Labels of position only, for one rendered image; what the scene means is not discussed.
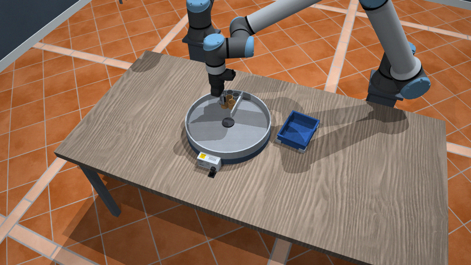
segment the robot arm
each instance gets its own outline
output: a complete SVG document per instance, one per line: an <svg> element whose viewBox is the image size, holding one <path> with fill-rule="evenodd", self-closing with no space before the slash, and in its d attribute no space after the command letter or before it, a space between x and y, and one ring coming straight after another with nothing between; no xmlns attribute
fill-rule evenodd
<svg viewBox="0 0 471 265"><path fill-rule="evenodd" d="M191 1L210 0L187 0L187 7ZM251 35L320 1L277 0L246 17L234 18L229 27L230 38L221 34L208 35L203 41L203 49L211 95L219 97L224 91L224 81L235 77L233 70L226 69L227 58L253 56ZM372 85L382 93L400 93L406 99L422 96L429 89L430 81L420 60L414 57L391 0L359 1L385 52L376 76L371 78Z"/></svg>

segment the blue joint cap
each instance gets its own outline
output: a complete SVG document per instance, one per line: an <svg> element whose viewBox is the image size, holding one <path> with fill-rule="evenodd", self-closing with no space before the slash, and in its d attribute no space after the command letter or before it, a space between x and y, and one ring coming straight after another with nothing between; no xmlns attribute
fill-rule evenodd
<svg viewBox="0 0 471 265"><path fill-rule="evenodd" d="M430 79L421 77L416 79L401 89L401 95L405 99L416 99L425 94L430 88Z"/></svg>
<svg viewBox="0 0 471 265"><path fill-rule="evenodd" d="M253 37L249 36L247 42L245 43L245 57L253 56Z"/></svg>
<svg viewBox="0 0 471 265"><path fill-rule="evenodd" d="M231 20L231 23L229 23L229 28L231 27L232 22L233 22L234 20L238 19L238 18L240 18L240 17L234 17L234 18Z"/></svg>
<svg viewBox="0 0 471 265"><path fill-rule="evenodd" d="M201 13L209 7L210 0L187 0L187 9L193 13Z"/></svg>
<svg viewBox="0 0 471 265"><path fill-rule="evenodd" d="M360 0L360 3L367 8L378 8L388 0Z"/></svg>
<svg viewBox="0 0 471 265"><path fill-rule="evenodd" d="M411 50L412 50L412 54L415 54L415 45L413 45L412 43L409 42L409 47L411 47Z"/></svg>
<svg viewBox="0 0 471 265"><path fill-rule="evenodd" d="M222 43L224 43L224 39L224 36L218 33L206 36L203 40L203 50L210 51L221 47Z"/></svg>

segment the tiled floor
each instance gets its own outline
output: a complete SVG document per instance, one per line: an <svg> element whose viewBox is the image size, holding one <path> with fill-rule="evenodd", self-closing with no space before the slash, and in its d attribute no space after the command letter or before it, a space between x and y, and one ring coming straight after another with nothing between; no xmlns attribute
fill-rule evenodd
<svg viewBox="0 0 471 265"><path fill-rule="evenodd" d="M228 36L236 16L269 0L216 0L215 28ZM424 0L393 0L401 21L471 35L471 11ZM239 71L324 89L349 0L324 0L335 12L307 8L255 37L252 58L228 59ZM134 62L186 14L183 0L92 0L41 42ZM188 58L181 39L162 51ZM404 26L432 81L423 97L396 107L446 122L447 141L471 148L471 40ZM337 93L365 99L382 47L357 16ZM0 73L0 214L9 215L56 158L54 149L125 70L31 48ZM101 176L121 206L112 216L83 173L67 162L19 225L101 265L267 264L275 238ZM471 158L448 153L449 264L471 264ZM288 265L344 265L293 245ZM7 237L0 265L54 264Z"/></svg>

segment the round gray tray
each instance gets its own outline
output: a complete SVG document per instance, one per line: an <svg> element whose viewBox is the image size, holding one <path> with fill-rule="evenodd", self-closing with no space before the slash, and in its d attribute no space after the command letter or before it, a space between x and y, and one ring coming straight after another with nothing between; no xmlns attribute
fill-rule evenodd
<svg viewBox="0 0 471 265"><path fill-rule="evenodd" d="M235 124L226 128L222 120L231 117L231 110L222 109L218 101L219 98L207 94L188 110L185 129L192 149L220 157L223 164L241 163L259 154L270 138L271 116L267 105L243 91L232 116Z"/></svg>

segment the dark wall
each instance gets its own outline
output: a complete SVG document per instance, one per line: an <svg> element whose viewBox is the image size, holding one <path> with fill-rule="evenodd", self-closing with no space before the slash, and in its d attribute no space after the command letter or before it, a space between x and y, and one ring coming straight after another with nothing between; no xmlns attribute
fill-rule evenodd
<svg viewBox="0 0 471 265"><path fill-rule="evenodd" d="M0 60L79 0L0 0Z"/></svg>

